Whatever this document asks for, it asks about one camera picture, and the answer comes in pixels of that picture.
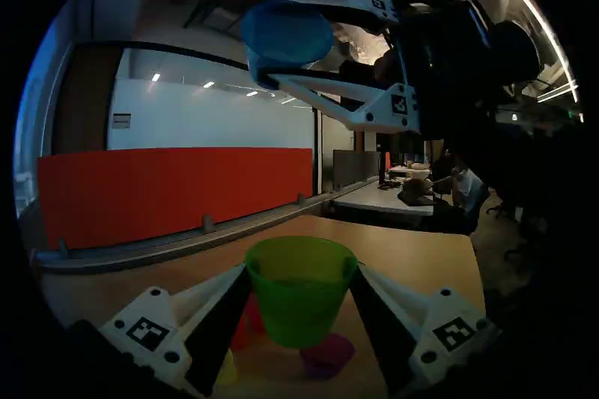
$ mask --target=ceiling light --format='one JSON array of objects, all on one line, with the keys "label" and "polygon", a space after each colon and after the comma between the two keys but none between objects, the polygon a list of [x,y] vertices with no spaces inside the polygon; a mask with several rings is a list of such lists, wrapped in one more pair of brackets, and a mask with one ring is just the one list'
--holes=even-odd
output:
[{"label": "ceiling light", "polygon": [[572,90],[572,96],[574,97],[574,102],[578,103],[578,95],[574,91],[574,89],[575,89],[574,77],[572,76],[572,74],[570,73],[570,70],[568,69],[568,60],[566,59],[566,57],[562,51],[562,48],[559,46],[556,38],[553,36],[553,30],[551,29],[549,24],[545,21],[545,19],[542,17],[541,13],[533,5],[531,0],[522,0],[522,1],[524,1],[524,4],[528,7],[528,9],[530,9],[530,11],[532,12],[532,15],[535,16],[535,18],[537,19],[537,21],[543,28],[543,31],[545,31],[547,39],[549,40],[549,43],[551,43],[553,50],[556,52],[556,55],[557,55],[557,58],[559,59],[560,64],[562,64],[562,67],[564,67],[564,72],[565,72],[566,78],[568,79],[568,84],[570,84],[570,89]]},{"label": "ceiling light", "polygon": [[560,97],[561,95],[566,94],[567,92],[572,92],[572,94],[574,95],[574,91],[576,89],[578,89],[577,85],[574,86],[573,90],[571,88],[567,88],[565,90],[561,90],[561,89],[557,88],[555,90],[552,90],[551,92],[547,92],[546,94],[541,95],[539,98],[537,98],[537,103],[542,103],[544,101],[551,100],[552,98]]}]

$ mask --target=blue cup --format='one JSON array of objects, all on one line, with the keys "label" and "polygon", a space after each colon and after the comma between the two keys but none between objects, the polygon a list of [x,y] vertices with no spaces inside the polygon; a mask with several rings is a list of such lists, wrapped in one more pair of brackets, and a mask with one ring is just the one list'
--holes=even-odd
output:
[{"label": "blue cup", "polygon": [[301,68],[324,58],[332,47],[329,22],[307,4],[269,0],[252,8],[242,22],[249,72],[264,88],[276,89],[265,67]]}]

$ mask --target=pink cup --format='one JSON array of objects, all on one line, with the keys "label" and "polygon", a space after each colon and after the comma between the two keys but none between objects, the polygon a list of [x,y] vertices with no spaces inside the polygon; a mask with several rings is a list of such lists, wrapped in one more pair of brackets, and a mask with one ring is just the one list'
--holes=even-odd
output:
[{"label": "pink cup", "polygon": [[317,346],[299,350],[308,376],[318,380],[339,374],[355,353],[353,344],[337,334],[328,334]]}]

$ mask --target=glass wall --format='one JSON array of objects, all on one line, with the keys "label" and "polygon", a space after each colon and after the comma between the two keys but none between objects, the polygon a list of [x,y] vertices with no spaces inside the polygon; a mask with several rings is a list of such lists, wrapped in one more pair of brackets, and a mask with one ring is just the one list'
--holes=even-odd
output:
[{"label": "glass wall", "polygon": [[110,112],[110,150],[314,148],[310,106],[259,88],[245,70],[185,55],[127,49]]}]

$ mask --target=table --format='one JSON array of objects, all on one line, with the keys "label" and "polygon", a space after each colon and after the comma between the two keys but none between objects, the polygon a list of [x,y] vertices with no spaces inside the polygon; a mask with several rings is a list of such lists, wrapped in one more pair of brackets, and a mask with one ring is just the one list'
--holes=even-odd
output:
[{"label": "table", "polygon": [[398,199],[400,189],[381,190],[378,181],[369,183],[346,195],[338,196],[333,203],[354,209],[376,210],[378,212],[402,213],[404,215],[431,216],[433,206],[411,207]]},{"label": "table", "polygon": [[[243,261],[247,249],[266,238],[308,235],[337,241],[359,260],[414,290],[429,294],[454,288],[484,310],[482,283],[468,237],[378,228],[299,216],[214,249],[173,261],[97,275],[44,274],[41,287],[65,325],[79,318],[99,326],[151,285],[170,293],[189,288]],[[348,337],[356,355],[334,379],[307,380],[296,350],[277,346],[266,336],[235,353],[238,380],[215,388],[213,398],[385,398],[377,360],[348,292],[333,332]]]},{"label": "table", "polygon": [[427,176],[429,174],[431,174],[431,170],[429,170],[428,168],[426,168],[424,170],[415,170],[414,168],[408,168],[408,167],[404,167],[402,165],[398,165],[396,167],[390,168],[389,171],[391,173],[405,173],[405,174],[426,173]]}]

